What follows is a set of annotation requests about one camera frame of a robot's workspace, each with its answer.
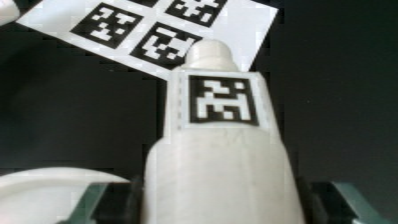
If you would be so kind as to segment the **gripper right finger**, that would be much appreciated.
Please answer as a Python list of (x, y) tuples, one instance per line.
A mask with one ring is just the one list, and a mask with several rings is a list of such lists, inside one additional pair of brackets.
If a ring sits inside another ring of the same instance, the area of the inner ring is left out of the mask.
[(296, 179), (305, 224), (391, 224), (352, 183)]

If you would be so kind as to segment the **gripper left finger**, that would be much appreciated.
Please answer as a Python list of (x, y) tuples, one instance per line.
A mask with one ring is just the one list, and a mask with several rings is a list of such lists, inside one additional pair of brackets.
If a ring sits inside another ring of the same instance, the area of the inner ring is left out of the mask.
[(142, 178), (94, 182), (85, 188), (69, 217), (57, 224), (140, 224)]

